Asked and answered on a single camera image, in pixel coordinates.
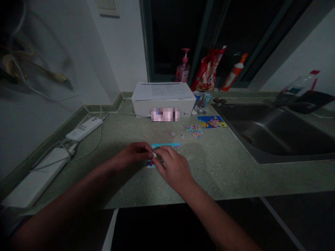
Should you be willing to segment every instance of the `white wall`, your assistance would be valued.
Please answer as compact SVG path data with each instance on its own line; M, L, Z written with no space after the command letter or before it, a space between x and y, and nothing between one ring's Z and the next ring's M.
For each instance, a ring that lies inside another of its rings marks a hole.
M139 0L117 0L120 18L101 17L95 0L87 0L120 91L147 82Z
M335 96L335 8L319 23L303 43L290 55L260 91L280 91L301 75L316 69L316 91ZM335 102L325 106L335 110Z
M29 84L53 102L23 84L1 81L0 179L4 178L82 104L112 104L119 88L85 0L30 0L20 38L29 41L42 58L38 62L62 72L68 83L58 83L24 65Z

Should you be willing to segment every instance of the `red snack bag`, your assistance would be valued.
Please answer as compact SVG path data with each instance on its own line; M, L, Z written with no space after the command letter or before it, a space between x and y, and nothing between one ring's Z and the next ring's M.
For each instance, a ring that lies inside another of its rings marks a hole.
M209 55L201 60L201 66L191 85L192 91L214 91L216 85L216 68L227 46L221 50L210 49Z

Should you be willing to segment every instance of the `green speckled countertop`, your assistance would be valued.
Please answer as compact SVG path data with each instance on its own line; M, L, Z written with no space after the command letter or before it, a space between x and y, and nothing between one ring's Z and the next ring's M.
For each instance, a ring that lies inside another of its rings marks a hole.
M261 103L259 98L228 98L228 103ZM119 112L133 113L131 101L124 101ZM217 115L210 106L206 115ZM299 115L335 136L335 120ZM180 122L151 122L129 115L110 117L104 124L102 140L89 156L67 164L33 211L38 211L89 171L117 154L131 142L181 144L178 152L189 161L192 175L215 200L285 195L335 190L335 161L257 165L229 128L204 129L201 139L193 138L183 125L199 125L196 116L182 117ZM178 140L167 137L175 132ZM88 153L97 143L95 130L79 145L76 158ZM110 191L97 207L120 208L182 203L182 198L163 180L155 168L130 169L116 178Z

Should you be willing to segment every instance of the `power strip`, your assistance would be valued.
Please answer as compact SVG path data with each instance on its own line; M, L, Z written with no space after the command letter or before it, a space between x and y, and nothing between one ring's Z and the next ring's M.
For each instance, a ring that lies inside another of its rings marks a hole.
M68 152L64 148L54 148L49 156L35 169L64 159L40 170L32 171L26 178L1 202L5 207L31 207L50 185L53 179L67 163Z
M85 123L78 126L73 131L69 132L66 135L67 139L75 140L75 141L81 141L83 138L85 138L87 135L89 135L91 132L93 132L96 128L98 128L101 124L103 124L104 121L99 118L90 118Z

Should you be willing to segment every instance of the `pink soap bottle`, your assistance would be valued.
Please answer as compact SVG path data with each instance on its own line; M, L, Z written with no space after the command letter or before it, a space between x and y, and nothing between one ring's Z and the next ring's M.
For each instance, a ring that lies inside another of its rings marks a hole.
M183 63L177 67L175 82L187 82L188 79L190 65L187 63L187 53L189 52L189 48L183 48L182 50L185 51L185 57L183 57Z

